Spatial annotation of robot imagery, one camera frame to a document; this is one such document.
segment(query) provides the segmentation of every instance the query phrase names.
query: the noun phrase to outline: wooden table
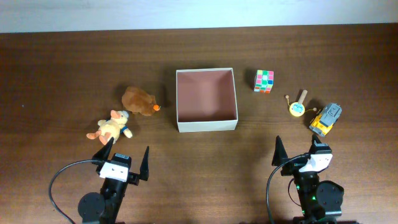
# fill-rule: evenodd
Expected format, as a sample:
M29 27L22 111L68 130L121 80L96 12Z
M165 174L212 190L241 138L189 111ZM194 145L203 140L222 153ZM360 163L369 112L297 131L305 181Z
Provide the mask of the wooden table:
M267 223L266 182L275 137L289 156L307 152L314 114L292 117L284 95L308 90L304 105L341 105L321 140L333 150L322 180L345 188L340 220L398 220L398 25L124 30L0 35L1 223L66 223L47 195L56 171L102 146L86 138L120 110L129 85L156 95L162 110L133 116L135 137L112 153L138 171L150 146L150 177L129 186L118 220L129 223ZM175 71L233 67L235 131L179 133ZM275 71L271 94L250 88L257 69ZM301 216L276 175L275 219ZM76 222L79 199L99 192L95 166L65 171L53 196ZM297 200L297 193L292 191Z

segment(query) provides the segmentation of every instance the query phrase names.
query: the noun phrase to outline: yellow toy truck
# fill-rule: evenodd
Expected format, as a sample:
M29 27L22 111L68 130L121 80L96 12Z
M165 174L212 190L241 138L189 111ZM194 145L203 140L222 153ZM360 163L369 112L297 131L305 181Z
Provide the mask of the yellow toy truck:
M319 134L319 136L325 137L340 117L340 114L341 107L336 103L329 103L312 119L310 129Z

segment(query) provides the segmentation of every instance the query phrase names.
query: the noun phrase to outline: rubik's cube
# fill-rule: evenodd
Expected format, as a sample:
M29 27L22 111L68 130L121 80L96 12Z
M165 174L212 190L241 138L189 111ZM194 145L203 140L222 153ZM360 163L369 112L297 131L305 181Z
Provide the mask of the rubik's cube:
M257 70L254 91L261 93L270 93L274 85L274 72Z

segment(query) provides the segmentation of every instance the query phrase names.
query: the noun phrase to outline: open box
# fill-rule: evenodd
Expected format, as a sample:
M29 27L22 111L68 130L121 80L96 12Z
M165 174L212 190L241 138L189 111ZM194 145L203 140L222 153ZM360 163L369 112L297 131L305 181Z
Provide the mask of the open box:
M181 133L235 130L232 68L177 70L177 126Z

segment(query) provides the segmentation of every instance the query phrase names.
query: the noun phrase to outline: brown stuffed animal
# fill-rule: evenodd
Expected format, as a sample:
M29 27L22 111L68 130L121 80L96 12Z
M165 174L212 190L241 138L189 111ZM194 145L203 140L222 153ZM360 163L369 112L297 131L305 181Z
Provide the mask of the brown stuffed animal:
M156 104L155 96L149 95L138 87L129 86L122 96L123 106L133 114L142 114L151 116L160 110L160 106Z

